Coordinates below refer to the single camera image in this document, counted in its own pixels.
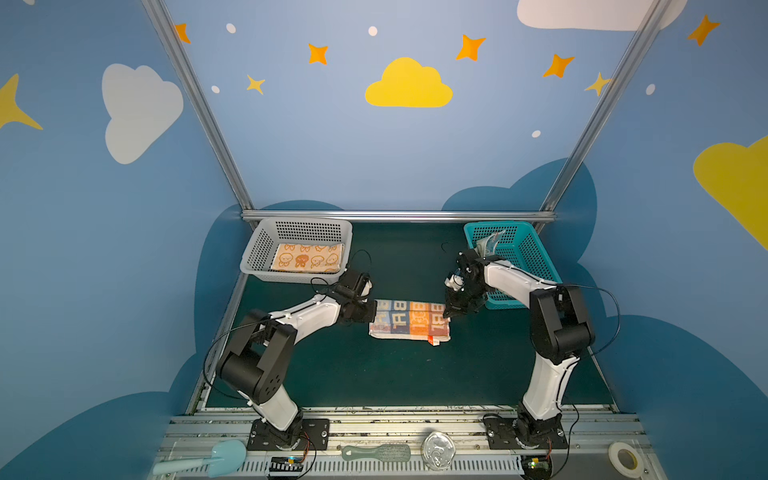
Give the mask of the blue patterned towel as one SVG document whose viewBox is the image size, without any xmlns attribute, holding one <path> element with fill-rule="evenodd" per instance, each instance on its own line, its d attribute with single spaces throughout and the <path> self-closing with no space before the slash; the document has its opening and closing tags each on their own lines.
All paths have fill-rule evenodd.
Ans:
<svg viewBox="0 0 768 480">
<path fill-rule="evenodd" d="M 475 251 L 480 257 L 490 257 L 496 254 L 496 250 L 502 237 L 506 234 L 505 230 L 494 232 L 491 235 L 479 239 L 475 243 Z"/>
</svg>

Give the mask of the orange white patterned towel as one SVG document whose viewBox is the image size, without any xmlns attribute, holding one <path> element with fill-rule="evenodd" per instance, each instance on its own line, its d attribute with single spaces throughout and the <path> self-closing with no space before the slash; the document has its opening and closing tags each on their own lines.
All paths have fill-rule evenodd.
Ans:
<svg viewBox="0 0 768 480">
<path fill-rule="evenodd" d="M 281 243 L 271 269 L 289 273 L 336 273 L 341 269 L 344 246 Z"/>
</svg>

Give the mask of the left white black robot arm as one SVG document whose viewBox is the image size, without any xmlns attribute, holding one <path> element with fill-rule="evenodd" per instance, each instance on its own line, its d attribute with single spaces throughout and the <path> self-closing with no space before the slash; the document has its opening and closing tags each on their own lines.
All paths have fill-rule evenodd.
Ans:
<svg viewBox="0 0 768 480">
<path fill-rule="evenodd" d="M 253 310 L 231 335 L 216 365 L 216 377 L 261 416 L 269 444 L 291 449 L 303 436 L 303 412 L 283 386 L 296 345 L 341 320 L 372 322 L 376 313 L 372 289 L 371 281 L 357 289 L 336 285 L 286 310 Z"/>
</svg>

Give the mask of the cream rabbit lettered towel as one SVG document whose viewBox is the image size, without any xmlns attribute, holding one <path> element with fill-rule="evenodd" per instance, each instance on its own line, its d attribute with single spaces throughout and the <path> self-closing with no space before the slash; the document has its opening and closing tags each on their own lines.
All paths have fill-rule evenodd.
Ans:
<svg viewBox="0 0 768 480">
<path fill-rule="evenodd" d="M 382 340 L 426 341 L 432 346 L 451 339 L 445 305 L 406 300 L 376 300 L 369 335 Z"/>
</svg>

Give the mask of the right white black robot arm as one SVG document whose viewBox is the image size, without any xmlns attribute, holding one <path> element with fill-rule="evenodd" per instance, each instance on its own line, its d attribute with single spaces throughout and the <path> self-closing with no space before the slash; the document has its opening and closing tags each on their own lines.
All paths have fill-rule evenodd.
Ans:
<svg viewBox="0 0 768 480">
<path fill-rule="evenodd" d="M 456 270 L 445 279 L 445 318 L 479 310 L 486 294 L 494 290 L 530 312 L 535 362 L 513 431 L 522 447 L 536 448 L 561 427 L 567 383 L 595 341 L 581 288 L 540 278 L 497 255 L 464 251 L 456 263 Z"/>
</svg>

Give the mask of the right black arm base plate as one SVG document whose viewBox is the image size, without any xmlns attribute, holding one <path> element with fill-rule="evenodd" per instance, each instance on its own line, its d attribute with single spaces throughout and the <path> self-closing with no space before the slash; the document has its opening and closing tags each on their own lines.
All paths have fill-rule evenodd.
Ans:
<svg viewBox="0 0 768 480">
<path fill-rule="evenodd" d="M 481 422 L 484 425 L 486 439 L 491 450 L 548 450 L 549 448 L 567 449 L 569 447 L 566 432 L 560 426 L 538 440 L 525 443 L 518 438 L 515 432 L 516 418 L 487 414 L 482 417 Z"/>
</svg>

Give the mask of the white perforated plastic basket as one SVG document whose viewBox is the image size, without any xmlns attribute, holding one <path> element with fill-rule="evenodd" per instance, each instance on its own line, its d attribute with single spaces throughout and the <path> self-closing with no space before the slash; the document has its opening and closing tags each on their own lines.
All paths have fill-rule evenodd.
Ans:
<svg viewBox="0 0 768 480">
<path fill-rule="evenodd" d="M 264 282 L 336 282 L 346 270 L 352 224 L 344 220 L 277 217 L 261 221 L 242 254 L 240 270 Z"/>
</svg>

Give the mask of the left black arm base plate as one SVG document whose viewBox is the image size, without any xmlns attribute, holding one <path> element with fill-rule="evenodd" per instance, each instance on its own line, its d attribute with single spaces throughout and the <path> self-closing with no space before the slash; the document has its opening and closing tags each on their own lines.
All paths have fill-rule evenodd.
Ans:
<svg viewBox="0 0 768 480">
<path fill-rule="evenodd" d="M 286 431 L 280 431 L 270 423 L 255 420 L 247 437 L 247 451 L 324 451 L 329 440 L 328 419 L 295 420 Z"/>
</svg>

